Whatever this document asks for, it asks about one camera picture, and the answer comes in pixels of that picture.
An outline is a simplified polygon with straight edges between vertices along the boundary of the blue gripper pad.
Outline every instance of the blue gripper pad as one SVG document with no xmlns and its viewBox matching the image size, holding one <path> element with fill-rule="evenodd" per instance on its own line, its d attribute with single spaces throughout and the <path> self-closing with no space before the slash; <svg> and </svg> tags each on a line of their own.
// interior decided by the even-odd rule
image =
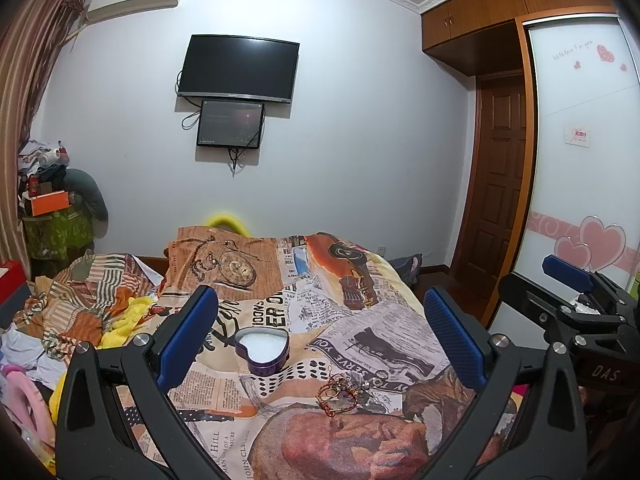
<svg viewBox="0 0 640 480">
<path fill-rule="evenodd" d="M 199 285 L 182 309 L 187 309 L 185 312 L 188 313 L 179 320 L 180 326 L 174 336 L 163 345 L 159 355 L 158 386 L 164 393 L 182 384 L 218 316 L 218 295 L 210 286 Z M 169 320 L 168 318 L 158 331 Z"/>
<path fill-rule="evenodd" d="M 453 300 L 449 298 L 449 302 L 457 308 L 458 315 L 465 316 Z M 424 295 L 424 315 L 460 382 L 475 391 L 484 388 L 484 355 L 437 288 L 430 288 Z"/>
<path fill-rule="evenodd" d="M 593 290 L 593 282 L 586 270 L 572 266 L 569 262 L 561 260 L 553 254 L 542 261 L 542 270 L 547 276 L 551 276 L 581 294 Z"/>
</svg>

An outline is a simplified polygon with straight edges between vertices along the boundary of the orange box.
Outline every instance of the orange box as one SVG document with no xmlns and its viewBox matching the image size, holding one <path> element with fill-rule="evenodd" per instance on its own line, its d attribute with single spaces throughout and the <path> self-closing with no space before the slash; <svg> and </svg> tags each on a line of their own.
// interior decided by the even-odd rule
<svg viewBox="0 0 640 480">
<path fill-rule="evenodd" d="M 44 215 L 58 209 L 69 207 L 69 193 L 66 191 L 54 191 L 46 195 L 25 197 L 31 202 L 31 214 L 33 216 Z"/>
</svg>

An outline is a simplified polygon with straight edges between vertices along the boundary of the toilet paper roll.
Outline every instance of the toilet paper roll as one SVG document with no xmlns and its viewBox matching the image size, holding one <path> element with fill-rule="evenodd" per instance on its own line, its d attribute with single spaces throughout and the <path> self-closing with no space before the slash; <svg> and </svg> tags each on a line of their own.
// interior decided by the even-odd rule
<svg viewBox="0 0 640 480">
<path fill-rule="evenodd" d="M 58 150 L 51 152 L 44 152 L 38 157 L 38 163 L 41 168 L 48 168 L 55 164 L 60 158 L 60 152 Z"/>
</svg>

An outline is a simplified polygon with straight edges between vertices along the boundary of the gray travel pillow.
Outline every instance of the gray travel pillow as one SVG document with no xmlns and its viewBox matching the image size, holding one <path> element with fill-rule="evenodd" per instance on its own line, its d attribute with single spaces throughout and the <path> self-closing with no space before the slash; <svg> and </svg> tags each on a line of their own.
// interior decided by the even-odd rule
<svg viewBox="0 0 640 480">
<path fill-rule="evenodd" d="M 82 200 L 89 212 L 96 220 L 109 219 L 107 206 L 102 198 L 94 178 L 85 171 L 66 168 L 65 191 L 75 191 L 82 196 Z"/>
</svg>

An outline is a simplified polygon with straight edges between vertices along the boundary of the striped curtain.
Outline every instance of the striped curtain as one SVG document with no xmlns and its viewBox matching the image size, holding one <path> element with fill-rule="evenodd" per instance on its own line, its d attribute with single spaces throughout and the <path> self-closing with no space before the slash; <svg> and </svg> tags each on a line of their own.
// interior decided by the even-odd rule
<svg viewBox="0 0 640 480">
<path fill-rule="evenodd" d="M 30 265 L 18 218 L 17 154 L 84 0 L 26 0 L 0 39 L 0 262 Z"/>
</svg>

